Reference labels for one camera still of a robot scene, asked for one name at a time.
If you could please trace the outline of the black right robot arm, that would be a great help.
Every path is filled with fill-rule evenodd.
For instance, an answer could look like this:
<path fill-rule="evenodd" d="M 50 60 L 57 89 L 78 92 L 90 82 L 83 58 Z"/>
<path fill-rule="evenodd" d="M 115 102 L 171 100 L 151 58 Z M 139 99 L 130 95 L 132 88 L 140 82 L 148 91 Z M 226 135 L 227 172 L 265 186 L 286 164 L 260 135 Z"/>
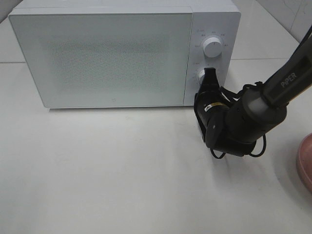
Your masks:
<path fill-rule="evenodd" d="M 219 85 L 215 68 L 205 68 L 194 99 L 203 142 L 216 159 L 226 154 L 262 156 L 267 146 L 266 133 L 284 121 L 289 102 L 311 84 L 311 29 L 270 78 L 245 84 L 237 93 Z"/>

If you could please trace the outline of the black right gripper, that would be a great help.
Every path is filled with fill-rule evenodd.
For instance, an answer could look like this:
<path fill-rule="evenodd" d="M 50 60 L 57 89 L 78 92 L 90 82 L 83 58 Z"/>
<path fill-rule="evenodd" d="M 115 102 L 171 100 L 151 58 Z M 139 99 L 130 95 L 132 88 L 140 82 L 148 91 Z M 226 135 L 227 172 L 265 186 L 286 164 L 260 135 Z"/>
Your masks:
<path fill-rule="evenodd" d="M 194 112 L 202 132 L 203 141 L 210 118 L 215 112 L 229 109 L 231 103 L 220 91 L 215 68 L 205 68 L 199 91 L 195 94 Z"/>

